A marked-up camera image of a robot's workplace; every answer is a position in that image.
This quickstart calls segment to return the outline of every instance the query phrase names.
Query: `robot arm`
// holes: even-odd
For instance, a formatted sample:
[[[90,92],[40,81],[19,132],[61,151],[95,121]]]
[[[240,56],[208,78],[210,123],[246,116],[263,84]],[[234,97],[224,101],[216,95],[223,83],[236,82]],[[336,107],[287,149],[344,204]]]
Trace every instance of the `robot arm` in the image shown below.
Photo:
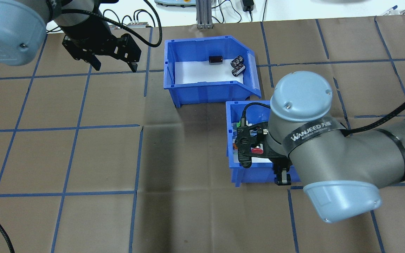
[[[285,158],[276,160],[278,155],[294,164],[304,192],[327,223],[378,208],[382,202],[378,189],[405,181],[405,120],[349,135],[354,131],[328,114],[331,101],[331,87],[320,75],[306,71],[286,75],[271,98],[267,135],[261,143],[275,151],[268,150],[268,157],[284,168],[281,172],[288,165]],[[239,133],[239,152],[251,147],[246,139],[242,145],[242,137]],[[251,156],[256,155],[239,155],[244,167],[250,166]]]
[[[83,59],[100,70],[96,56],[111,56],[126,62],[135,72],[140,48],[130,34],[120,38],[112,35],[98,9],[101,3],[117,1],[0,0],[0,63],[18,66],[31,62],[45,38],[46,24],[54,20],[66,35],[62,45],[75,60]],[[159,46],[160,42],[150,46]]]

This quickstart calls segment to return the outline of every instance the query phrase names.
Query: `blue plastic bin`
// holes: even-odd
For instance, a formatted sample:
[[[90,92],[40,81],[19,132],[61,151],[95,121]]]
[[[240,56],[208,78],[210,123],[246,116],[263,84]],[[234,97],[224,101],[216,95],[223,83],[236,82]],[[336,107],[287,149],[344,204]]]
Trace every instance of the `blue plastic bin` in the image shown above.
[[[250,168],[243,168],[239,162],[234,162],[232,140],[234,129],[232,123],[239,122],[245,106],[252,102],[270,104],[270,101],[228,101],[226,102],[226,123],[228,132],[227,156],[229,157],[229,167],[231,169],[231,182],[235,187],[240,187],[241,183],[267,183],[274,182],[276,175],[273,173],[272,162],[253,162]],[[268,121],[270,109],[253,105],[246,111],[246,119],[251,124]],[[298,174],[293,166],[290,167],[292,182],[300,182]]]
[[[208,61],[209,56],[243,56],[243,84],[234,80],[175,84],[175,62]],[[170,91],[177,108],[183,104],[245,100],[251,95],[261,97],[254,52],[232,36],[166,40],[163,88]]]

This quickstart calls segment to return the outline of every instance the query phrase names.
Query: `electrolytic capacitor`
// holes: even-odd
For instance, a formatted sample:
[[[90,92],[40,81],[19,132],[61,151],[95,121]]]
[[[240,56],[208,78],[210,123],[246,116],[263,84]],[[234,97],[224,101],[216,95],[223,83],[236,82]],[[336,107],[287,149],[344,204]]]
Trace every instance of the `electrolytic capacitor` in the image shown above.
[[[231,61],[231,66],[232,66],[232,67],[236,67],[236,66],[238,66],[239,64],[242,64],[243,62],[244,62],[243,57],[242,57],[242,56],[237,56],[235,59],[233,59],[233,60]]]
[[[241,74],[241,72],[243,72],[243,70],[245,70],[246,67],[243,64],[238,64],[236,67],[233,68],[232,70],[232,75],[234,77],[238,77],[238,75]]]

